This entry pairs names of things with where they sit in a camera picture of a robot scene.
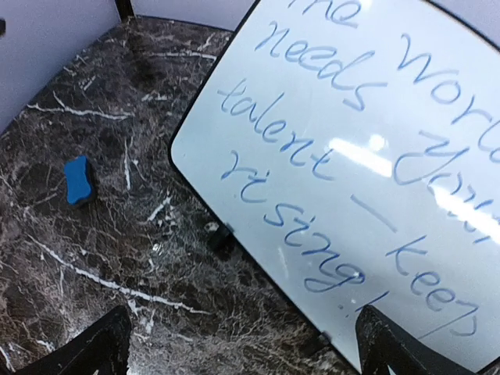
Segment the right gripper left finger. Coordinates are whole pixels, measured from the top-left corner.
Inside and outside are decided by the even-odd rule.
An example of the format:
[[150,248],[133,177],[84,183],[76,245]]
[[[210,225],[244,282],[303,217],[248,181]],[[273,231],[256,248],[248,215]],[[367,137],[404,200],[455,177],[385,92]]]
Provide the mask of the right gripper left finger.
[[17,373],[126,375],[130,335],[131,321],[127,308],[118,305],[72,341]]

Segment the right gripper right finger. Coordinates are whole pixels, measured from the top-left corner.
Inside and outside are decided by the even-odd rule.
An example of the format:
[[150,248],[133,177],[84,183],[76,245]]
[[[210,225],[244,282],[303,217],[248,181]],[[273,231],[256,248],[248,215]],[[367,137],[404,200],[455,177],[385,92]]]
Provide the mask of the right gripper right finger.
[[363,306],[357,318],[362,374],[471,374],[420,343],[379,309]]

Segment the blue whiteboard eraser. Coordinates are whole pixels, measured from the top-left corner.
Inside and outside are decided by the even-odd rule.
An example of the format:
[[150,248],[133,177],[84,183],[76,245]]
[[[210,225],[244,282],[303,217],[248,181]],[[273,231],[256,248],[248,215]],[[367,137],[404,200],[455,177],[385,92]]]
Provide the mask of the blue whiteboard eraser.
[[66,201],[71,206],[80,206],[95,196],[91,176],[91,164],[85,155],[80,155],[64,166],[66,178]]

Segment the white whiteboard black frame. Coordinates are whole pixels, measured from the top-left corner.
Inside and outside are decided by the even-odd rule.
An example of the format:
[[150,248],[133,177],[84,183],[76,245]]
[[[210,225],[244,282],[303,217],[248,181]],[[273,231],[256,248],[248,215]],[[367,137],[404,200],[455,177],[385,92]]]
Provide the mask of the white whiteboard black frame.
[[426,1],[257,1],[170,158],[353,365],[375,305],[499,358],[499,49]]

